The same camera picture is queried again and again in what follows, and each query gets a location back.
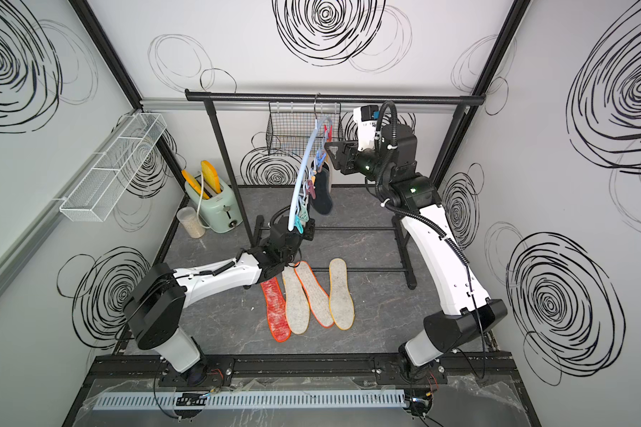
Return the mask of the clear plastic cup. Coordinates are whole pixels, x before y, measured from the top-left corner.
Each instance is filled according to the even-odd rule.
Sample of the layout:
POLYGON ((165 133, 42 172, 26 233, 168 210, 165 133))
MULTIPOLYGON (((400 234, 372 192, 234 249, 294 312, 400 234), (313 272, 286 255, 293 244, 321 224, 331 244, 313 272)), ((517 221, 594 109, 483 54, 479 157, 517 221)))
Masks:
POLYGON ((200 223, 197 211, 191 206, 179 209, 176 213, 176 219, 191 238, 201 238, 206 232, 200 223))

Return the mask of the red insole orange trim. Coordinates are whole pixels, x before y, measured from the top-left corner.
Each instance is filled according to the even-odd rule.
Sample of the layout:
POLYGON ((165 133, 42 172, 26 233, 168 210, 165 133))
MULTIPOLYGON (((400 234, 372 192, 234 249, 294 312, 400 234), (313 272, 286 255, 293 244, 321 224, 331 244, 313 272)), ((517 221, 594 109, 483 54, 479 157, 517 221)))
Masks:
POLYGON ((284 343, 292 335, 286 314, 286 301, 278 279, 272 278, 260 284, 266 304, 266 319, 272 338, 284 343))

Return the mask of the aluminium wall rail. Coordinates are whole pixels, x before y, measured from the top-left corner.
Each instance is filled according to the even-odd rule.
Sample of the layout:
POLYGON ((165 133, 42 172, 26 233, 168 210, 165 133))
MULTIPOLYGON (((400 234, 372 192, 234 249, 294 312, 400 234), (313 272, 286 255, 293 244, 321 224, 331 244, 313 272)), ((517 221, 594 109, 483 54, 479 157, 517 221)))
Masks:
MULTIPOLYGON (((308 103, 301 101, 214 101, 217 111, 255 112, 273 110, 274 112, 346 112, 361 106, 355 102, 308 103)), ((146 111, 171 112, 204 110, 203 101, 187 101, 185 99, 146 99, 142 100, 146 111)), ((433 104, 398 104, 400 113, 444 114, 454 112, 456 105, 433 104)))

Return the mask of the white insole yellow trim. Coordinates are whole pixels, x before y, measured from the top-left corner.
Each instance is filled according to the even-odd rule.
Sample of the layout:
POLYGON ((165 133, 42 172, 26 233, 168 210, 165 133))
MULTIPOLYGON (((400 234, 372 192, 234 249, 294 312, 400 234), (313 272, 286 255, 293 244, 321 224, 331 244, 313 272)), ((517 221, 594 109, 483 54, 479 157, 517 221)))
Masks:
POLYGON ((329 263, 329 310, 335 325, 347 331, 354 325, 354 301, 348 286, 348 271, 346 262, 335 258, 329 263))

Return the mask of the mint green toaster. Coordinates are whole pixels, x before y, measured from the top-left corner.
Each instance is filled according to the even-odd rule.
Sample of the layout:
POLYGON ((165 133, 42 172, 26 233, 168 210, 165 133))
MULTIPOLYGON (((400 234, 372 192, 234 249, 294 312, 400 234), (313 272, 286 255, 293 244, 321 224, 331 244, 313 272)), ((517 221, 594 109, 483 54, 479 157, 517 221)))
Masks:
POLYGON ((243 222, 240 208, 231 188, 223 183, 222 192, 210 197, 201 199, 199 194, 189 183, 185 183, 184 189, 194 208, 200 206, 199 216, 203 224, 219 234, 234 230, 243 222))

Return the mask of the purple clothespin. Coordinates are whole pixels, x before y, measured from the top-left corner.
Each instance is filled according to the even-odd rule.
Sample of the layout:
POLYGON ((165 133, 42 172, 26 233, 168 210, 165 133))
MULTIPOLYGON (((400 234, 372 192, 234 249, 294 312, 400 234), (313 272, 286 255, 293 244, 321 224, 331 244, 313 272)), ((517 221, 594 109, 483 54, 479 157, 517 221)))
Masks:
POLYGON ((311 199, 316 199, 316 191, 314 181, 312 179, 306 181, 306 192, 311 197, 311 199))

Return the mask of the mint green clothespin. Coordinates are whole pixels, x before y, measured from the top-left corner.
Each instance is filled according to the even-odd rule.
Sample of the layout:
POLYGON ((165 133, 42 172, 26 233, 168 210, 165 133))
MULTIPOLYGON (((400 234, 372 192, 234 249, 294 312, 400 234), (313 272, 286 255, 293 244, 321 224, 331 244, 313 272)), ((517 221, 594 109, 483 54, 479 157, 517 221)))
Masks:
POLYGON ((309 218, 306 197, 299 197, 297 200, 297 216, 302 221, 307 221, 309 218))

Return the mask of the red clothespin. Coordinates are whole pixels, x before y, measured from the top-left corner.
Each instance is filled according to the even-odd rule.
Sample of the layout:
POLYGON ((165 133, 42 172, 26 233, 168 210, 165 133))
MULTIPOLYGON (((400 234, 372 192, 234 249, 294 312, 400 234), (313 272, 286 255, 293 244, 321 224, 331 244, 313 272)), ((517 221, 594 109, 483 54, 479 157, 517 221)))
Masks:
POLYGON ((333 126, 328 126, 328 125, 323 126, 323 139, 326 142, 330 142, 332 140, 332 131, 333 131, 333 126))

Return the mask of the teal clothespin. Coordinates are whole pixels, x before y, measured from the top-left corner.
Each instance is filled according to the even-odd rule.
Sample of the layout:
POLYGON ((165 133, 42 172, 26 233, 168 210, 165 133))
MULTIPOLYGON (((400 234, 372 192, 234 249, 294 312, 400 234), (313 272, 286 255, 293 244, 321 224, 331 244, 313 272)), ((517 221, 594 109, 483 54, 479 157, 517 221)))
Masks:
POLYGON ((302 213, 302 215, 296 215, 295 222, 294 222, 295 230, 298 231, 300 234, 303 234, 304 226, 306 226, 308 221, 309 221, 309 216, 307 213, 305 214, 302 213))

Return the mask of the white insole orange trim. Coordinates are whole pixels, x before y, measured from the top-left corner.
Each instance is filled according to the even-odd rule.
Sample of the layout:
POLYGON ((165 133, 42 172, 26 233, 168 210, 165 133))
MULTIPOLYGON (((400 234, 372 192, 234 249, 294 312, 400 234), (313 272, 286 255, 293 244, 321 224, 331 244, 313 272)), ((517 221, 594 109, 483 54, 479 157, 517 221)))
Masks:
POLYGON ((324 328, 331 328, 334 320, 329 309, 329 296, 315 277, 312 268, 307 262, 300 262, 295 268, 309 307, 317 322, 324 328))
POLYGON ((304 334, 308 329, 310 307, 303 286, 295 270, 286 267, 282 272, 286 299, 286 319, 293 334, 304 334))

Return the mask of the light blue arc hanger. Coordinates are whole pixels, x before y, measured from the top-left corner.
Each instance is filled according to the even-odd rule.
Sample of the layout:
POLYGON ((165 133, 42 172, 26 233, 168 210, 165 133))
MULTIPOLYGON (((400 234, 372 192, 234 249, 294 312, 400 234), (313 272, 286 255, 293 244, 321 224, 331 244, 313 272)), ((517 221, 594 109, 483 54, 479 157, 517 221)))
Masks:
POLYGON ((297 215, 297 200, 299 197, 307 198, 308 209, 310 196, 306 192, 306 181, 309 179, 312 179, 314 181, 316 174, 318 174, 313 168, 313 160, 315 158, 316 151, 318 151, 319 149, 324 149, 324 144, 326 143, 326 141, 323 139, 323 126, 333 126, 333 122, 329 116, 317 118, 315 119, 314 123, 315 127, 313 128, 306 147, 304 148, 300 167, 297 172, 297 178, 295 180, 293 196, 290 201, 290 211, 288 212, 289 231, 293 230, 295 216, 297 215))

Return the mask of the black corner frame post left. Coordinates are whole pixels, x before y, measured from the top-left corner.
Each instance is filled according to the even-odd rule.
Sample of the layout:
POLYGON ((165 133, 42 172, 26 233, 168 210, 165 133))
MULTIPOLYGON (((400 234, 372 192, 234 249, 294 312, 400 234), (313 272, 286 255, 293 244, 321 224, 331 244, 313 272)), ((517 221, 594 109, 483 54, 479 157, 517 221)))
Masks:
MULTIPOLYGON (((91 5, 87 0, 69 0, 69 5, 74 10, 76 16, 84 27, 85 31, 93 41, 95 47, 103 58, 107 68, 116 80, 119 88, 123 92, 134 110, 142 110, 142 96, 133 82, 126 67, 121 62, 119 55, 114 49, 110 39, 107 37, 103 26, 97 19, 91 5)), ((160 137, 157 142, 158 151, 167 164, 172 176, 180 185, 184 185, 184 179, 181 169, 176 160, 173 151, 169 149, 167 140, 164 136, 160 137)))

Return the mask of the dark grey felt insole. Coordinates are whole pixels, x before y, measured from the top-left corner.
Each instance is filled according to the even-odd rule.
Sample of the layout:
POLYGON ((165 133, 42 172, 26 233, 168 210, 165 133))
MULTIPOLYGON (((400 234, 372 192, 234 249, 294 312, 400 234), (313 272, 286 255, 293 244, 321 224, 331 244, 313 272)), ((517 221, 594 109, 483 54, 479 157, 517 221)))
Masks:
POLYGON ((312 198, 311 205, 320 215, 329 215, 333 209, 330 178, 331 173, 326 165, 315 176, 315 197, 312 198))

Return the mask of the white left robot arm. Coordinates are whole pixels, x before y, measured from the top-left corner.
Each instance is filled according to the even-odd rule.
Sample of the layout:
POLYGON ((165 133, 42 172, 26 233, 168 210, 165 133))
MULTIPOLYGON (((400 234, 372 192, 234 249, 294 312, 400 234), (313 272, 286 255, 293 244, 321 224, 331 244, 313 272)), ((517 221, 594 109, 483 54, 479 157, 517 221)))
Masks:
POLYGON ((122 304, 126 325, 139 350, 160 355, 184 374, 203 361, 199 345, 180 327, 183 310, 233 288, 274 279, 290 267, 302 243, 313 240, 315 220, 291 229, 281 219, 270 223, 270 234, 257 246, 224 261, 173 269, 152 266, 122 304))

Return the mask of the black corner frame post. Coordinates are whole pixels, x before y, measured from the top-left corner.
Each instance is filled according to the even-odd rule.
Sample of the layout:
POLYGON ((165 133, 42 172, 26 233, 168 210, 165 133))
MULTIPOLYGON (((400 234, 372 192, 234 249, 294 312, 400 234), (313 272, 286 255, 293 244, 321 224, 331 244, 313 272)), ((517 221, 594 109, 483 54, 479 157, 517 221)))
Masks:
MULTIPOLYGON (((142 96, 133 82, 126 67, 121 62, 119 55, 114 49, 110 39, 107 37, 103 26, 97 19, 91 5, 87 0, 69 0, 69 5, 74 10, 76 16, 84 27, 85 31, 93 41, 95 47, 103 58, 107 68, 116 80, 119 88, 123 92, 134 110, 142 110, 142 96)), ((184 179, 181 169, 176 160, 173 151, 169 149, 167 140, 164 136, 160 137, 157 142, 158 151, 167 164, 172 176, 180 185, 184 185, 184 179)))
MULTIPOLYGON (((493 48, 491 48, 486 63, 481 70, 481 74, 475 82, 471 93, 473 96, 483 96, 487 94, 488 89, 491 87, 491 82, 499 70, 501 62, 505 58, 507 50, 530 4, 531 2, 529 0, 514 1, 512 3, 509 14, 496 37, 493 48)), ((457 107, 456 110, 454 110, 452 122, 450 123, 447 134, 443 140, 443 146, 438 153, 436 163, 434 163, 430 174, 430 180, 434 186, 439 187, 442 184, 443 178, 449 170, 477 110, 477 106, 457 107)))

